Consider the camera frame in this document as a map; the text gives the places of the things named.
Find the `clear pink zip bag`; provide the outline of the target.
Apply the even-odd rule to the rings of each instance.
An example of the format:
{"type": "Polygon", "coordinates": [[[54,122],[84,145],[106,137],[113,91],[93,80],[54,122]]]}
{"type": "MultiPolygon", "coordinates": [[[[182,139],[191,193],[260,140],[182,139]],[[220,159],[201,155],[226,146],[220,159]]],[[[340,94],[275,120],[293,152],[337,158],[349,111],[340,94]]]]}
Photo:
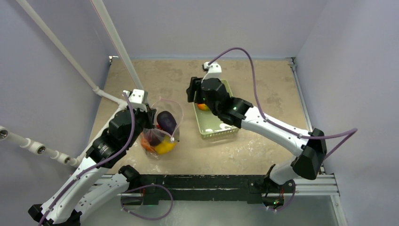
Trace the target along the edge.
{"type": "MultiPolygon", "coordinates": [[[[165,98],[161,98],[160,97],[159,100],[157,100],[154,104],[152,104],[151,108],[156,110],[156,114],[155,114],[154,121],[153,121],[154,122],[154,128],[153,129],[144,129],[144,131],[140,134],[140,140],[143,137],[145,139],[147,139],[148,134],[150,132],[153,132],[153,133],[162,134],[163,135],[163,140],[169,138],[170,141],[172,141],[172,142],[176,141],[177,144],[178,144],[180,142],[180,125],[181,125],[181,123],[182,123],[182,121],[184,119],[184,111],[183,111],[182,106],[177,101],[169,100],[169,99],[165,99],[165,98]],[[160,128],[160,126],[158,125],[157,121],[156,121],[157,115],[160,112],[162,112],[162,111],[169,111],[170,113],[172,113],[172,115],[174,116],[174,118],[175,118],[175,120],[177,122],[177,127],[176,127],[176,129],[175,129],[175,131],[174,131],[174,133],[172,135],[170,135],[167,132],[163,131],[160,128]]],[[[150,156],[152,158],[156,158],[156,159],[159,158],[159,156],[163,155],[163,154],[162,155],[158,155],[156,153],[150,153],[150,152],[147,152],[147,151],[145,151],[145,153],[146,153],[146,155],[148,155],[148,156],[150,156]]]]}

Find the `orange fruit toy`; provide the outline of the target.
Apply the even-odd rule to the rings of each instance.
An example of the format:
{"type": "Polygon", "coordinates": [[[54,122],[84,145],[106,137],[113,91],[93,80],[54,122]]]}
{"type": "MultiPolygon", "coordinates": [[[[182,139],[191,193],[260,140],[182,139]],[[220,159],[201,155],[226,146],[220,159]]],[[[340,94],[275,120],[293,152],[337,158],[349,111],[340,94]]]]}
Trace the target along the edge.
{"type": "Polygon", "coordinates": [[[141,138],[141,146],[147,152],[156,153],[155,148],[151,146],[147,139],[145,139],[144,137],[141,138]]]}

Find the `orange green mango toy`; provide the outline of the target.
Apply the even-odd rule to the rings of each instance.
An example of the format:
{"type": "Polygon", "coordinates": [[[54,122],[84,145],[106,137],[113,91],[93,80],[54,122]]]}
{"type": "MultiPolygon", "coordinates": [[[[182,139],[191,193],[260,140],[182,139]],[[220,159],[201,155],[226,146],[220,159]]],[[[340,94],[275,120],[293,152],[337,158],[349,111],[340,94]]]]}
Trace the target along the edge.
{"type": "Polygon", "coordinates": [[[201,111],[209,111],[209,107],[206,104],[197,104],[197,107],[201,111]]]}

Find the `yellow bell pepper toy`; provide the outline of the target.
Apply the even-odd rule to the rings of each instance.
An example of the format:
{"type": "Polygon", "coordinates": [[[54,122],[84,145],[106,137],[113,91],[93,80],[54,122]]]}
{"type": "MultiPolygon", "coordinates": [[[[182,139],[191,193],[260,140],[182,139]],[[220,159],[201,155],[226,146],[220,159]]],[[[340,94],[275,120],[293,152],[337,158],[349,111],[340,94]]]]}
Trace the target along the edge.
{"type": "Polygon", "coordinates": [[[176,141],[172,142],[169,138],[164,139],[160,144],[155,146],[155,152],[158,155],[166,154],[173,150],[176,144],[176,141]]]}

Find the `purple eggplant toy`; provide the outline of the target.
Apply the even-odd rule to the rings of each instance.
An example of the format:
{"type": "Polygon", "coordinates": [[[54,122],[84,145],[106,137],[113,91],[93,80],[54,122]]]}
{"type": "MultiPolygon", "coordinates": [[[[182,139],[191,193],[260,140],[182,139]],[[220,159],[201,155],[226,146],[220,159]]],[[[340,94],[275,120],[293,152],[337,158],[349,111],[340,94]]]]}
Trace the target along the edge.
{"type": "Polygon", "coordinates": [[[177,122],[169,111],[162,111],[157,115],[156,121],[160,128],[172,135],[177,127],[177,122]]]}

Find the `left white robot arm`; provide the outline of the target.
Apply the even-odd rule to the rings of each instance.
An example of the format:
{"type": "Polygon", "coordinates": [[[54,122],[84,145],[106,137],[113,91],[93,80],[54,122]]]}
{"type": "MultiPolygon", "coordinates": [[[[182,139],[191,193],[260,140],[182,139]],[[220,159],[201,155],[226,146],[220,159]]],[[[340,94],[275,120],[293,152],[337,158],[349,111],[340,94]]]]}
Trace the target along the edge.
{"type": "Polygon", "coordinates": [[[89,188],[112,168],[144,129],[154,128],[156,109],[139,108],[116,112],[95,138],[81,164],[66,183],[43,204],[34,204],[28,214],[41,226],[79,226],[83,211],[75,207],[89,188]]]}

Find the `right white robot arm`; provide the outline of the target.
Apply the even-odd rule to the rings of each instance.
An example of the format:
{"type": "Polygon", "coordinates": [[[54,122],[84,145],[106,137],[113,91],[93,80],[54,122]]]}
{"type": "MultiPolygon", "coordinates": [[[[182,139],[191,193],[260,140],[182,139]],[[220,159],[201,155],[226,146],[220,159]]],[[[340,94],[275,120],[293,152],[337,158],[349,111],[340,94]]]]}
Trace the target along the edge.
{"type": "Polygon", "coordinates": [[[191,77],[186,94],[189,103],[205,104],[223,123],[259,134],[290,151],[292,160],[269,168],[264,179],[267,190],[275,192],[297,177],[316,179],[327,154],[326,143],[318,139],[323,131],[295,129],[268,116],[252,103],[232,97],[218,78],[191,77]]]}

